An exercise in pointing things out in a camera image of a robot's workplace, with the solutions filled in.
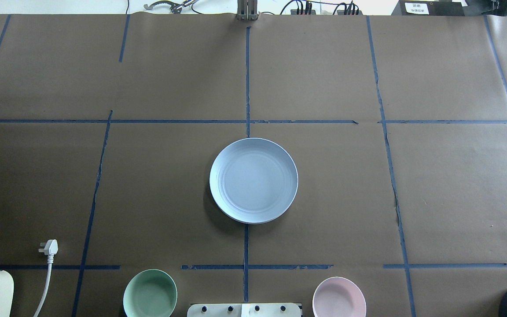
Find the black power box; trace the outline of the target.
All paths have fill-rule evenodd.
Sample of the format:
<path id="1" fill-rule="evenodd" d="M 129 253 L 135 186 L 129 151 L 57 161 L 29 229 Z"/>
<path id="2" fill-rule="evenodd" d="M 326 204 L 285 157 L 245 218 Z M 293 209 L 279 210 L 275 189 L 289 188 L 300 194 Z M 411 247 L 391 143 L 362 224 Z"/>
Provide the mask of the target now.
<path id="1" fill-rule="evenodd" d="M 465 16 L 460 2 L 434 0 L 399 0 L 392 16 Z"/>

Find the green bowl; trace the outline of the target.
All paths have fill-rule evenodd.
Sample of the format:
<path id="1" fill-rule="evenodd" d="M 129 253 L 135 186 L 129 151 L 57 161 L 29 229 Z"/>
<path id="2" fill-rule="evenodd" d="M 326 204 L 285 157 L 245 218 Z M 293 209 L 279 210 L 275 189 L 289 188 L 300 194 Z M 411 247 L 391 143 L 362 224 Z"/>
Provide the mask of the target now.
<path id="1" fill-rule="evenodd" d="M 177 299 L 177 286 L 169 274 L 146 269 L 125 287 L 123 309 L 127 317 L 170 317 Z"/>

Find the aluminium frame post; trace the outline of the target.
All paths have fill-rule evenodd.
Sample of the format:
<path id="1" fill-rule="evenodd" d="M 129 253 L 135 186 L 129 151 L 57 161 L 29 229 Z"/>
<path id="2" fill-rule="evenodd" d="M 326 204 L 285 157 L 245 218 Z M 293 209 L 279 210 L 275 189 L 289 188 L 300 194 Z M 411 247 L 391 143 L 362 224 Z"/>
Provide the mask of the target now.
<path id="1" fill-rule="evenodd" d="M 237 0 L 238 21 L 256 21 L 259 18 L 258 0 Z"/>

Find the blue plate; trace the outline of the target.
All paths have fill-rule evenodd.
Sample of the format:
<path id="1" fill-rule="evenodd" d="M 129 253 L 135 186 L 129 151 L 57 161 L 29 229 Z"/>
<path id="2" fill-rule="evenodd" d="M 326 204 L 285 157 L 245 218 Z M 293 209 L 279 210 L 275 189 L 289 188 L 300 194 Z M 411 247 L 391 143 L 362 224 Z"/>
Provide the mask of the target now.
<path id="1" fill-rule="evenodd" d="M 248 225 L 283 215 L 298 192 L 298 169 L 292 156 L 263 138 L 239 139 L 215 158 L 209 173 L 213 200 L 229 218 Z"/>

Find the pink bowl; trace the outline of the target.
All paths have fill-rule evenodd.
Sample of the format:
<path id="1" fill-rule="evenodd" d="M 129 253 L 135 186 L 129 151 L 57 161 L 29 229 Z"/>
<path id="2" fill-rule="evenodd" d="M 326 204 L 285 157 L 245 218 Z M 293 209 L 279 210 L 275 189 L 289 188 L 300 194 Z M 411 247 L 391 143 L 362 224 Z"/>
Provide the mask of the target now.
<path id="1" fill-rule="evenodd" d="M 367 304 L 360 288 L 344 277 L 329 277 L 312 295 L 316 317 L 366 317 Z"/>

